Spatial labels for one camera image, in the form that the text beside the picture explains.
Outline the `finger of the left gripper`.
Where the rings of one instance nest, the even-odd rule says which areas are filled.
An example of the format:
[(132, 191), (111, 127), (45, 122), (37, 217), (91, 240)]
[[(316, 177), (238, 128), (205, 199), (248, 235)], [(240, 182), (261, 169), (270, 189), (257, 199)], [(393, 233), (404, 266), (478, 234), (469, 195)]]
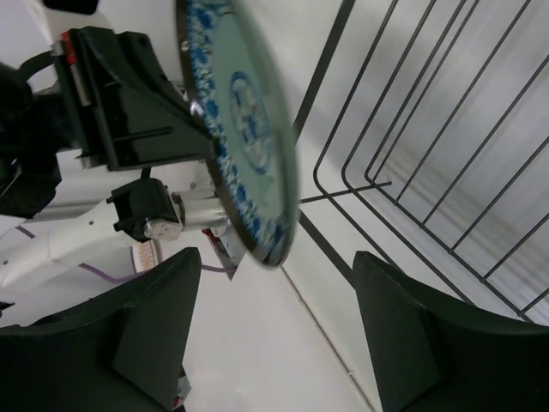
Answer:
[(129, 171), (213, 158), (211, 136), (166, 77), (147, 35), (70, 29), (53, 50), (84, 167)]

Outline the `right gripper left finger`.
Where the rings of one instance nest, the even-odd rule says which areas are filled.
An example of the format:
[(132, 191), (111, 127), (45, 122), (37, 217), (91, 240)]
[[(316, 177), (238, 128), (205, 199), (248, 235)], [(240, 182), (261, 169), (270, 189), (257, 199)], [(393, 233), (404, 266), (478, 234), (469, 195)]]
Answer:
[(185, 248), (29, 326), (1, 330), (3, 411), (170, 411), (201, 277)]

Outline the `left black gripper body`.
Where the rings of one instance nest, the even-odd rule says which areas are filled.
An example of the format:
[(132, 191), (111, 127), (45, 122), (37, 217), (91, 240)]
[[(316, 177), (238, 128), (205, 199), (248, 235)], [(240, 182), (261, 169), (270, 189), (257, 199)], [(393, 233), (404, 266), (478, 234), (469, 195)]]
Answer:
[[(53, 86), (34, 92), (29, 79), (53, 66)], [(75, 90), (56, 59), (1, 64), (1, 214), (32, 219), (55, 197), (59, 152), (81, 146)]]

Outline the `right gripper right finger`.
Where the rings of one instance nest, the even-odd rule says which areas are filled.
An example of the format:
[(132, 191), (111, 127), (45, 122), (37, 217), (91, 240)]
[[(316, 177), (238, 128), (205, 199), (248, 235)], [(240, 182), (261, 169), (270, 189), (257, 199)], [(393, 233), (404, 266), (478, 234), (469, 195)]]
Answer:
[(469, 305), (367, 251), (353, 260), (385, 411), (546, 411), (548, 329)]

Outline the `teal patterned small plate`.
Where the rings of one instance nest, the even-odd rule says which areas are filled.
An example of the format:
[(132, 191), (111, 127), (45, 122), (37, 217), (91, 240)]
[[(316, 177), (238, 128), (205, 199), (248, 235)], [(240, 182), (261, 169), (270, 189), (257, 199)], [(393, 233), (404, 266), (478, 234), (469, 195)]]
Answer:
[(190, 110), (214, 146), (216, 194), (253, 258), (278, 267), (298, 223), (299, 168), (275, 61), (240, 1), (177, 1), (175, 22)]

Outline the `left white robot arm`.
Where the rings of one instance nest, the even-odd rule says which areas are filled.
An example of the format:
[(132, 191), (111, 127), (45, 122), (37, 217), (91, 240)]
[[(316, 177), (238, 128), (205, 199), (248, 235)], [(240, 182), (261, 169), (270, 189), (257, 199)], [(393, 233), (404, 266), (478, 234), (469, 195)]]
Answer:
[[(31, 220), (61, 182), (57, 154), (79, 149), (111, 172), (210, 161), (212, 137), (165, 77), (142, 33), (101, 27), (59, 34), (20, 68), (1, 68), (1, 213)], [(90, 258), (151, 239), (214, 227), (215, 195), (186, 197), (142, 175), (88, 212), (1, 255), (1, 305)]]

